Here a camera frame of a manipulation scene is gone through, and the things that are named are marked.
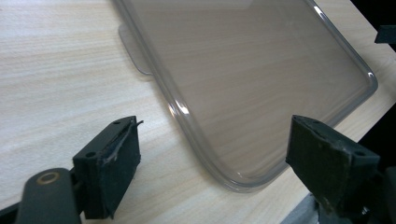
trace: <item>wooden table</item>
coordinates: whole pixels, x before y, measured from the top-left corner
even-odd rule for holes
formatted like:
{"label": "wooden table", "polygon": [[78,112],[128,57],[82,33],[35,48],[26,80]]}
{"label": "wooden table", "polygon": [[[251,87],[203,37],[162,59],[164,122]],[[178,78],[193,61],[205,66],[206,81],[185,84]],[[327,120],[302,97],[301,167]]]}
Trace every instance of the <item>wooden table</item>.
{"label": "wooden table", "polygon": [[[396,54],[347,0],[318,0],[374,70],[379,88],[336,130],[359,140],[396,102]],[[136,115],[142,161],[114,221],[278,223],[308,193],[289,168],[266,189],[220,186],[193,154],[152,77],[124,49],[110,1],[0,2],[0,208],[24,182],[72,157],[115,119]]]}

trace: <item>gray plastic lid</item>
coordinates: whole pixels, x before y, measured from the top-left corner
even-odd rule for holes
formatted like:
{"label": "gray plastic lid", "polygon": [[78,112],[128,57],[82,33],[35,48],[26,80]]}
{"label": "gray plastic lid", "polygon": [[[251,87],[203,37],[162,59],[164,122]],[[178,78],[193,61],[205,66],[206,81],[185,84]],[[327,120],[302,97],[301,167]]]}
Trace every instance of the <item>gray plastic lid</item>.
{"label": "gray plastic lid", "polygon": [[208,171],[237,192],[287,167],[293,114],[334,126],[377,87],[310,0],[116,3],[137,67],[155,76]]}

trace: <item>table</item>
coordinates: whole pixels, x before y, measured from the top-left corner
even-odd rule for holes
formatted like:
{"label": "table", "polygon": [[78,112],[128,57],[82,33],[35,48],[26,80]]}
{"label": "table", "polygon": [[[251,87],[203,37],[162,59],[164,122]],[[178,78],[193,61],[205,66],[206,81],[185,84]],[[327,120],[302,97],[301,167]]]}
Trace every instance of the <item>table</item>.
{"label": "table", "polygon": [[[396,102],[396,54],[347,0],[317,1],[379,88],[336,130],[358,141]],[[111,1],[0,2],[0,208],[24,182],[136,115],[142,154],[115,219],[86,223],[278,223],[308,190],[289,168],[262,191],[224,189],[198,162],[155,80],[134,68]]]}

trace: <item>container lid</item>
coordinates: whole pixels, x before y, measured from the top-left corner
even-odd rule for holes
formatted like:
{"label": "container lid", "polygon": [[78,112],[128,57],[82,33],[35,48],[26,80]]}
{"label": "container lid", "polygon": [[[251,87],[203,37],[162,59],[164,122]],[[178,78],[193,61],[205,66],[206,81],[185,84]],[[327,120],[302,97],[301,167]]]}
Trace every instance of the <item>container lid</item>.
{"label": "container lid", "polygon": [[286,168],[293,114],[334,126],[377,87],[310,0],[116,3],[140,70],[155,76],[205,167],[237,192]]}

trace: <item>wood grain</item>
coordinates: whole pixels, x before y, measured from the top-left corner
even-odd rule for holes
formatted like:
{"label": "wood grain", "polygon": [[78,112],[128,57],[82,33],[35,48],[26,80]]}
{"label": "wood grain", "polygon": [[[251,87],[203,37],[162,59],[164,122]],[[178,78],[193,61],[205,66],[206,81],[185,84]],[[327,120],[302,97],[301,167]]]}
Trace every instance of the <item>wood grain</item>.
{"label": "wood grain", "polygon": [[[318,1],[374,70],[375,95],[336,129],[359,140],[396,102],[395,53],[349,1]],[[196,160],[155,81],[137,73],[110,1],[1,1],[0,207],[24,182],[71,158],[114,119],[137,115],[142,162],[112,220],[87,223],[278,223],[307,194],[291,169],[237,194]]]}

